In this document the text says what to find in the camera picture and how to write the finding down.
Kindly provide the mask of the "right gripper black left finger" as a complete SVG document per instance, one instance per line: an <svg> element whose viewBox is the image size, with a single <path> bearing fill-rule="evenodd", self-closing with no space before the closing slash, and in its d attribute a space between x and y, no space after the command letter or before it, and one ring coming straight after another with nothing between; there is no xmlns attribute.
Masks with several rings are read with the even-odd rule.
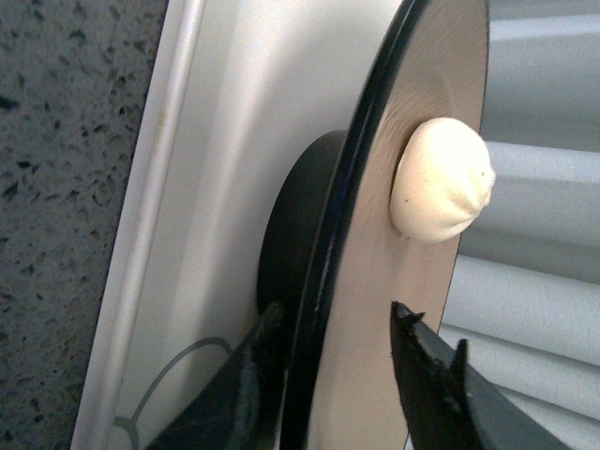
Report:
<svg viewBox="0 0 600 450"><path fill-rule="evenodd" d="M284 380L284 308L271 304L213 380L149 449L274 449Z"/></svg>

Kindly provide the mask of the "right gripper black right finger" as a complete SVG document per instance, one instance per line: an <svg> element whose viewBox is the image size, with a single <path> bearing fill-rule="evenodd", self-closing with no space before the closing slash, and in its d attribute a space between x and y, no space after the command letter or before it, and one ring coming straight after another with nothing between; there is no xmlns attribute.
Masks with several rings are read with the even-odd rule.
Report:
<svg viewBox="0 0 600 450"><path fill-rule="evenodd" d="M391 304L390 338L400 402L414 449L549 449L550 433L468 364L455 349Z"/></svg>

